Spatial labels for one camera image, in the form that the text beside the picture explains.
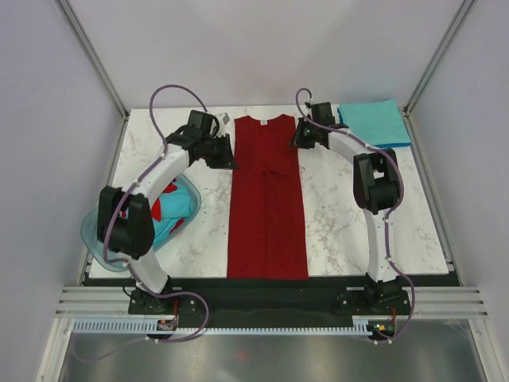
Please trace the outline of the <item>red t-shirt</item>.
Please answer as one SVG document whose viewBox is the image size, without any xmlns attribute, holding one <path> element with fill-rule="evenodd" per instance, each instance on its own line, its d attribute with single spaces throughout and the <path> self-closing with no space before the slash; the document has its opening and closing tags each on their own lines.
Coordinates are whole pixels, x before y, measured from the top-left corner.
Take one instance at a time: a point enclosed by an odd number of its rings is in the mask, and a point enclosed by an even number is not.
<svg viewBox="0 0 509 382">
<path fill-rule="evenodd" d="M 235 120 L 227 277 L 306 280 L 305 214 L 295 119 Z"/>
</svg>

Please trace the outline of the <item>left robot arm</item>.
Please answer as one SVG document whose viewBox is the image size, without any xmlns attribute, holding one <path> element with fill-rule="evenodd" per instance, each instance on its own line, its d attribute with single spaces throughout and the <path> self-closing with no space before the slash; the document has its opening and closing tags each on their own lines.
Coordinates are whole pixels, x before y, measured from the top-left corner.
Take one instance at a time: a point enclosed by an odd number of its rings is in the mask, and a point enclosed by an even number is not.
<svg viewBox="0 0 509 382">
<path fill-rule="evenodd" d="M 236 167 L 226 132 L 229 122 L 226 113 L 192 110 L 187 122 L 169 135 L 157 128 L 161 149 L 146 170 L 127 185 L 106 186 L 99 194 L 96 236 L 103 244 L 103 260 L 126 267 L 158 313 L 171 310 L 177 294 L 155 255 L 152 208 L 166 186 L 194 162 L 203 160 L 218 170 Z"/>
</svg>

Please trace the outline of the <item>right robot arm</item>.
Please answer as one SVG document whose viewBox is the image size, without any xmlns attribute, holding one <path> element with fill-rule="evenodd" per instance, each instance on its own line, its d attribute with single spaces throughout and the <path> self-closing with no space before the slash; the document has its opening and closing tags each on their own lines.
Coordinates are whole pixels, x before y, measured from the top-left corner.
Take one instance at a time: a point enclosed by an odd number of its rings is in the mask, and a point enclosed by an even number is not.
<svg viewBox="0 0 509 382">
<path fill-rule="evenodd" d="M 332 114 L 332 105 L 305 102 L 297 110 L 297 129 L 290 145 L 312 149 L 320 144 L 347 160 L 353 169 L 353 197 L 363 211 L 368 239 L 368 266 L 363 292 L 355 293 L 354 303 L 374 314 L 408 314 L 411 296 L 403 289 L 408 276 L 395 264 L 392 215 L 402 203 L 404 186 L 392 149 L 379 149 L 355 136 Z"/>
</svg>

